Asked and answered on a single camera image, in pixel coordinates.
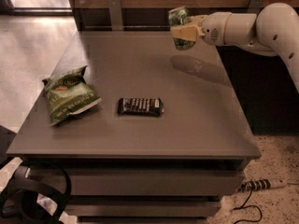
metal bracket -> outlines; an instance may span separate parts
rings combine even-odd
[[[247,12],[259,14],[260,10],[261,10],[262,3],[263,3],[263,0],[250,0],[249,1],[249,9]]]
[[[122,31],[121,0],[108,0],[112,31]]]

floor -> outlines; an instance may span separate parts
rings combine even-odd
[[[52,72],[75,32],[71,17],[0,16],[0,125],[19,131],[43,89],[41,80]],[[246,179],[284,179],[288,185],[253,192],[247,205],[261,208],[261,224],[298,223],[299,136],[264,135],[255,139],[262,157],[246,168]],[[257,219],[259,212],[255,209],[232,211],[248,195],[238,192],[225,196],[220,212],[207,222],[229,224],[239,219]]]

chip bag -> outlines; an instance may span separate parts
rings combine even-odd
[[[60,123],[102,101],[86,84],[87,66],[43,79],[50,111],[50,126]]]

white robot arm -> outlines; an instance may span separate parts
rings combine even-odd
[[[188,23],[171,27],[171,34],[186,41],[201,37],[209,45],[237,46],[263,56],[278,55],[299,92],[299,17],[286,4],[269,5],[258,16],[216,12],[189,17]]]

cable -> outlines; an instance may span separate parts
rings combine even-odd
[[[246,203],[249,201],[249,199],[250,199],[250,197],[251,197],[251,195],[252,195],[252,192],[253,192],[253,190],[252,190],[252,188],[250,188],[250,194],[249,194],[248,198],[244,201],[244,203],[243,203],[240,207],[236,207],[236,208],[234,208],[233,211],[235,211],[235,210],[242,210],[242,209],[244,210],[244,209],[248,209],[248,208],[256,208],[256,209],[258,209],[258,211],[260,212],[260,218],[257,219],[257,220],[240,219],[240,220],[234,222],[234,224],[239,223],[239,222],[241,222],[241,221],[247,221],[247,222],[259,222],[260,220],[262,220],[262,218],[263,218],[263,213],[262,213],[262,210],[260,209],[260,207],[258,207],[257,205],[248,205],[248,206],[245,206]]]

